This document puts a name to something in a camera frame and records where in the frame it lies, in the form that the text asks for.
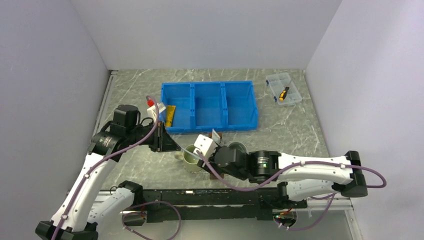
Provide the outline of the grey ceramic mug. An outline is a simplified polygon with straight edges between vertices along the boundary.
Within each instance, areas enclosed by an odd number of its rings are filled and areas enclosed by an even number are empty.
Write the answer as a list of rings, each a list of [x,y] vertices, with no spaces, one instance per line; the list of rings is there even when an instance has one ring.
[[[228,145],[230,149],[241,151],[242,153],[248,153],[247,147],[241,142],[232,142]]]

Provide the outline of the green ceramic mug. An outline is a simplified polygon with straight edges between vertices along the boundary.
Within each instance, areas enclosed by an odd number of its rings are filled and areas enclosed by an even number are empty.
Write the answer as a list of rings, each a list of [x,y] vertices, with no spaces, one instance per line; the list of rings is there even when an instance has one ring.
[[[194,152],[195,146],[191,144],[187,146],[186,149]],[[191,155],[183,152],[182,150],[175,153],[174,158],[176,160],[182,161],[184,169],[190,173],[198,173],[202,171],[202,168],[197,165],[199,159],[193,158]]]

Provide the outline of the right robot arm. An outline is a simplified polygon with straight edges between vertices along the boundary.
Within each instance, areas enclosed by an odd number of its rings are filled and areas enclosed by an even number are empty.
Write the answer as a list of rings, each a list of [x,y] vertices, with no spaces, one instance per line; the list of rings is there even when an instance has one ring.
[[[247,192],[281,182],[275,200],[282,208],[323,194],[339,193],[348,198],[368,195],[360,155],[355,150],[338,157],[306,157],[268,150],[246,153],[222,146],[199,164],[215,176],[227,174],[256,185],[246,188]]]

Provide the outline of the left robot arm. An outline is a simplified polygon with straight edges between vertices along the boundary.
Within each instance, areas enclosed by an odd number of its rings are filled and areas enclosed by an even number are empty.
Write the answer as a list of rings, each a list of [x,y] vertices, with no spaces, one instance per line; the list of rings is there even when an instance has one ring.
[[[40,221],[35,233],[43,240],[96,240],[120,212],[139,209],[146,201],[143,187],[126,180],[100,205],[96,197],[107,176],[130,146],[147,145],[153,152],[173,152],[181,148],[166,132],[158,115],[166,109],[161,102],[147,110],[154,121],[142,125],[134,105],[119,105],[113,119],[94,135],[83,167],[73,187],[51,220]]]

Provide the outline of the blue three-compartment bin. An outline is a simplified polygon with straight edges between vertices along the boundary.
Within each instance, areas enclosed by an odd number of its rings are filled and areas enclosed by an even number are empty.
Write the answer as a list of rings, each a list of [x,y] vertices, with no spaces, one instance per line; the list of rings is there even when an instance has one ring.
[[[172,134],[252,131],[259,113],[252,81],[166,82],[160,101],[175,106]]]

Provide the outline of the clear holder with wooden ends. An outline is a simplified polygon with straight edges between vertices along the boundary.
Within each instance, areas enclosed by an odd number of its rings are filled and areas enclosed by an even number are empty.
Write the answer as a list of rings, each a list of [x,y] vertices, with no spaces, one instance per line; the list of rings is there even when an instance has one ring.
[[[218,133],[217,131],[215,131],[215,129],[213,129],[212,132],[210,132],[208,134],[208,137],[211,138],[218,146],[221,145],[221,143],[222,143],[222,133]],[[213,173],[210,173],[209,179],[210,180],[217,180],[218,178]]]

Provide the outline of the light blue toothbrush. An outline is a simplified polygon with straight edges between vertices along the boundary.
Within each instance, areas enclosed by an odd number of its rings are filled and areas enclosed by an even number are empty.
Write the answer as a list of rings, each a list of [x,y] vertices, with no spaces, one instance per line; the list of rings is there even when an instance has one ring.
[[[197,154],[195,154],[192,150],[187,150],[186,148],[184,148],[184,147],[180,147],[180,149],[183,151],[183,152],[185,152],[185,153],[187,153],[187,154],[189,154],[190,156],[192,156],[194,159],[198,159],[198,160],[200,160],[201,159],[201,157],[199,156],[199,155],[197,155]]]

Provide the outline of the white toothpaste tube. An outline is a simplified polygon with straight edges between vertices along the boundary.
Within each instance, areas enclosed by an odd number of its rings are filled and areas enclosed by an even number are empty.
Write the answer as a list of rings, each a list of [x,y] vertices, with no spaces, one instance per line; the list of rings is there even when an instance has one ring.
[[[213,129],[211,132],[211,139],[217,144],[220,144],[222,140],[222,136]]]

